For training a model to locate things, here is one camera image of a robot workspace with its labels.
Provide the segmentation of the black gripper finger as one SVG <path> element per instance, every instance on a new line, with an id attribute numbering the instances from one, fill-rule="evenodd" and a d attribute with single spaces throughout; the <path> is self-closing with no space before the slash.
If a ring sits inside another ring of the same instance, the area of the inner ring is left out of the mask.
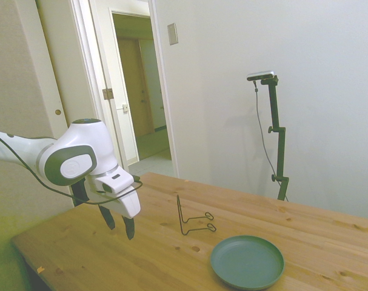
<path id="1" fill-rule="evenodd" d="M 132 240 L 135 235 L 135 221 L 133 218 L 128 218 L 126 216 L 122 216 L 122 219 L 125 224 L 125 232 L 126 232 L 127 238 L 129 240 Z"/>
<path id="2" fill-rule="evenodd" d="M 113 219 L 112 214 L 110 213 L 110 210 L 103 206 L 99 206 L 99 210 L 109 229 L 113 230 L 115 228 L 115 221 Z"/>

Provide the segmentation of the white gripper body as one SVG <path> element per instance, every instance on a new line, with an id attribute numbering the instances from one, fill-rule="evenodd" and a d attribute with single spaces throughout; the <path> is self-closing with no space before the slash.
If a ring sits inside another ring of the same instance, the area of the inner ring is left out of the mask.
<path id="1" fill-rule="evenodd" d="M 138 194 L 132 186 L 134 183 L 132 177 L 116 179 L 112 177 L 87 177 L 86 180 L 90 187 L 87 196 L 93 202 L 110 200 L 102 205 L 128 218 L 133 218 L 140 212 L 141 206 Z"/>

